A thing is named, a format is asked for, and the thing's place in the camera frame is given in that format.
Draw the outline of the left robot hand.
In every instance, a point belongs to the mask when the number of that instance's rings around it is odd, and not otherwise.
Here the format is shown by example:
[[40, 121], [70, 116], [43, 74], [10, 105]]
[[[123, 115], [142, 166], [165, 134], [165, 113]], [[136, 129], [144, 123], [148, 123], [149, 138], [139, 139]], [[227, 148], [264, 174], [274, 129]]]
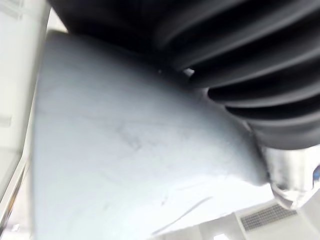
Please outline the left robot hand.
[[179, 74], [243, 122], [275, 198], [303, 206], [320, 188], [317, 0], [51, 0], [66, 29]]

